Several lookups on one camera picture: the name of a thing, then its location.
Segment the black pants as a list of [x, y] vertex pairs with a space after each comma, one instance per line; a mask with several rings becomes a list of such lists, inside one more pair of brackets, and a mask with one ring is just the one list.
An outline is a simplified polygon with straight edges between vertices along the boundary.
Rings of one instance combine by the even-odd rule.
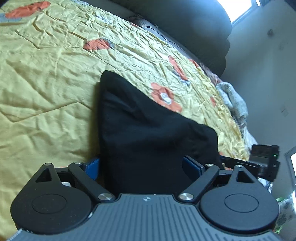
[[181, 192], [191, 184], [185, 156], [222, 166], [215, 130], [159, 105], [114, 72], [100, 77], [97, 120], [102, 179], [114, 195]]

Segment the crumpled white patterned cloth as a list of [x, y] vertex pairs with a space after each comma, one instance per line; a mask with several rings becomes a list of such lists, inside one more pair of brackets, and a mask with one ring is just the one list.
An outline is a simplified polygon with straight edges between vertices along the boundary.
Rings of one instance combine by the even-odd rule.
[[211, 81], [215, 90], [218, 93], [218, 98], [226, 105], [230, 111], [230, 115], [239, 128], [241, 137], [244, 142], [248, 157], [251, 157], [251, 149], [258, 144], [247, 127], [248, 109], [244, 99], [234, 89], [233, 85], [228, 82], [223, 82], [218, 75], [213, 73], [206, 65], [200, 63], [200, 67], [205, 75]]

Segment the yellow floral bed quilt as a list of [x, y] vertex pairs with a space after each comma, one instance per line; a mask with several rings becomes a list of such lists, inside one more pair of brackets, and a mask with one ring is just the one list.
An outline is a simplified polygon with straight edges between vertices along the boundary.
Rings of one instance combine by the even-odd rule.
[[193, 58], [89, 4], [8, 1], [1, 7], [1, 240], [16, 231], [13, 199], [44, 162], [65, 167], [98, 152], [90, 127], [104, 70], [212, 127], [220, 154], [249, 159], [230, 111]]

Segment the dark padded headboard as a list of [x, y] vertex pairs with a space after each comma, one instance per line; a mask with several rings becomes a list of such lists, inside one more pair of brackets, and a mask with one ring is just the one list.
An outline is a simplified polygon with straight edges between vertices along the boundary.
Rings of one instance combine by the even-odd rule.
[[223, 74], [232, 25], [218, 1], [117, 0], [117, 4], [158, 25], [212, 72]]

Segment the grey pillow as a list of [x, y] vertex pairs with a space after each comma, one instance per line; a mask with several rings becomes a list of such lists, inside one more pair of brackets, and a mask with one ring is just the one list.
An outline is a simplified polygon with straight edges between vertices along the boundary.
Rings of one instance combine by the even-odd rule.
[[143, 28], [144, 30], [151, 32], [161, 40], [167, 42], [171, 46], [173, 46], [175, 49], [177, 49], [181, 54], [183, 54], [185, 57], [192, 59], [196, 61], [197, 63], [200, 63], [201, 61], [191, 52], [189, 51], [186, 47], [184, 47], [181, 43], [179, 43], [177, 40], [175, 40], [173, 37], [171, 37], [169, 34], [158, 28], [156, 25], [153, 25], [149, 21], [143, 19], [143, 18], [138, 18], [132, 20], [134, 24], [137, 26]]

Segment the bright window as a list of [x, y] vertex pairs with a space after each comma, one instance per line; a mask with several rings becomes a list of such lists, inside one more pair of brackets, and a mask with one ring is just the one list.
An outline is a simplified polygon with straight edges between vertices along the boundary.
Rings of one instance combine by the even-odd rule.
[[261, 6], [259, 0], [218, 0], [225, 9], [231, 23], [235, 23], [251, 10]]

